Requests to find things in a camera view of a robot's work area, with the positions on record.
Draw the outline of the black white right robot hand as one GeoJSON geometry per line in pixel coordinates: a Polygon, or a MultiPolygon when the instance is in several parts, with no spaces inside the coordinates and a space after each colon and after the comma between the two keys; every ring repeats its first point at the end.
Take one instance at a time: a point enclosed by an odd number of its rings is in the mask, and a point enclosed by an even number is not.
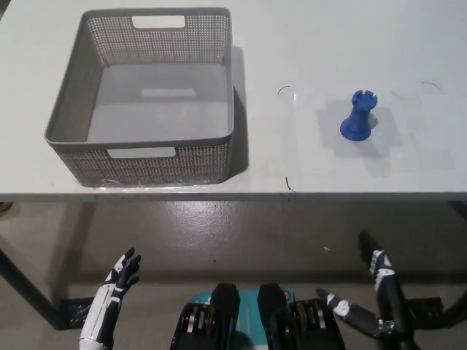
{"type": "Polygon", "coordinates": [[[413,341],[412,315],[388,255],[365,230],[358,234],[358,248],[374,282],[379,314],[322,288],[316,289],[317,296],[340,320],[370,338],[396,342],[413,341]]]}

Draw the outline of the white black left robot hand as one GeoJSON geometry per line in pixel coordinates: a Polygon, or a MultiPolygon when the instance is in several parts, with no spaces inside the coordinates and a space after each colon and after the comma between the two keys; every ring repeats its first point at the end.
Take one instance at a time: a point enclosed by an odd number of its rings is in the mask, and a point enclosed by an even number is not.
{"type": "Polygon", "coordinates": [[[139,281],[141,256],[131,247],[112,267],[91,303],[79,340],[79,349],[113,349],[114,331],[123,297],[139,281]]]}

